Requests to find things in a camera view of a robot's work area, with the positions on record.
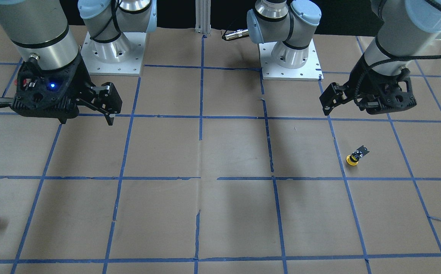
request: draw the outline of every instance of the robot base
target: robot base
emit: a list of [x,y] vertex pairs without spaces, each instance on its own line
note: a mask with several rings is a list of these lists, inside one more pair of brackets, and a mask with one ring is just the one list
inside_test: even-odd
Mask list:
[[81,55],[90,75],[141,75],[147,34],[142,32],[126,32],[124,34],[131,42],[133,51],[129,53],[128,58],[124,61],[104,63],[95,57],[92,50],[92,43],[90,43],[90,33],[87,33],[83,47],[81,48]]
[[309,45],[309,57],[305,65],[299,69],[288,69],[281,67],[271,57],[271,51],[276,42],[259,44],[259,58],[263,68],[263,79],[265,80],[298,80],[318,81],[323,79],[320,61],[313,40]]

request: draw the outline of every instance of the small yellow toy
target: small yellow toy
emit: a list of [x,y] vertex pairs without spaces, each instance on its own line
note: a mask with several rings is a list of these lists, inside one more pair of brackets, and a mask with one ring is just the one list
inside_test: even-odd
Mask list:
[[356,166],[357,163],[359,162],[359,160],[364,157],[366,154],[368,154],[369,151],[367,148],[365,148],[364,146],[361,146],[360,148],[358,148],[356,151],[354,151],[353,154],[348,155],[345,160],[347,161],[347,163],[351,166]]

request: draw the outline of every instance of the light blue joint cap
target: light blue joint cap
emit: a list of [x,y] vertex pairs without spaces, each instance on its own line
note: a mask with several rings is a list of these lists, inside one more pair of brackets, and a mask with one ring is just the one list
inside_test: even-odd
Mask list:
[[146,32],[153,32],[156,30],[156,26],[158,25],[158,13],[156,7],[156,0],[153,0],[151,3],[151,15],[149,17],[148,27],[146,28]]
[[291,2],[291,9],[298,18],[311,26],[316,27],[320,23],[322,11],[312,1],[294,0]]
[[0,0],[0,5],[14,5],[22,3],[26,0]]
[[405,0],[406,12],[411,21],[422,31],[441,32],[441,12],[424,0]]
[[99,15],[110,5],[107,0],[78,0],[78,10],[82,19],[91,19]]
[[249,37],[251,41],[255,44],[264,43],[263,34],[261,33],[261,29],[259,28],[259,23],[257,21],[256,15],[253,10],[248,11],[248,30]]

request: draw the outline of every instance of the bolt hole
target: bolt hole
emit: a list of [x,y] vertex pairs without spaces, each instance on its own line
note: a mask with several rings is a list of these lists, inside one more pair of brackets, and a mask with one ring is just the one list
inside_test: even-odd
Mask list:
[[43,100],[43,94],[41,94],[41,93],[35,93],[35,94],[33,95],[33,101],[34,101],[34,102],[39,103],[39,102],[41,102],[42,100]]

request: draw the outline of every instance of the cable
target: cable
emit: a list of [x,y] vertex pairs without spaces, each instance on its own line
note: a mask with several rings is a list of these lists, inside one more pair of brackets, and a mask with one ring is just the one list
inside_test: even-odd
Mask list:
[[[425,0],[425,2],[427,2],[429,5],[438,9],[441,12],[441,4],[440,3],[437,3],[434,0]],[[371,66],[368,66],[367,68],[364,69],[364,72],[361,74],[361,76],[359,77],[359,80],[357,81],[356,90],[354,92],[354,96],[355,96],[354,102],[356,103],[356,105],[359,106],[359,102],[357,101],[357,96],[359,95],[359,88],[361,87],[361,83],[363,82],[364,77],[374,67],[377,67],[382,64],[391,63],[391,62],[397,62],[397,61],[406,62],[406,61],[411,61],[411,60],[429,60],[429,59],[441,59],[441,55],[393,57],[391,59],[382,60],[382,61],[379,61],[379,62],[372,64]]]
[[110,19],[109,19],[109,21],[107,21],[107,23],[105,24],[105,26],[99,31],[99,33],[97,33],[95,36],[93,36],[93,37],[90,37],[90,39],[91,40],[94,40],[95,38],[97,38],[98,36],[100,36],[100,34],[102,34],[104,31],[105,31],[105,29],[109,26],[109,24],[112,22],[112,21],[114,21],[114,26],[116,27],[116,30],[117,31],[120,31],[120,30],[118,30],[118,26],[116,25],[116,21],[117,21],[117,18],[116,18],[116,12],[117,12],[117,10],[118,10],[118,8],[119,8],[119,5],[121,5],[121,3],[122,3],[122,0],[121,1],[119,1],[119,0],[111,0],[110,1],[110,8],[111,8],[111,11],[112,11],[112,16],[110,17]]

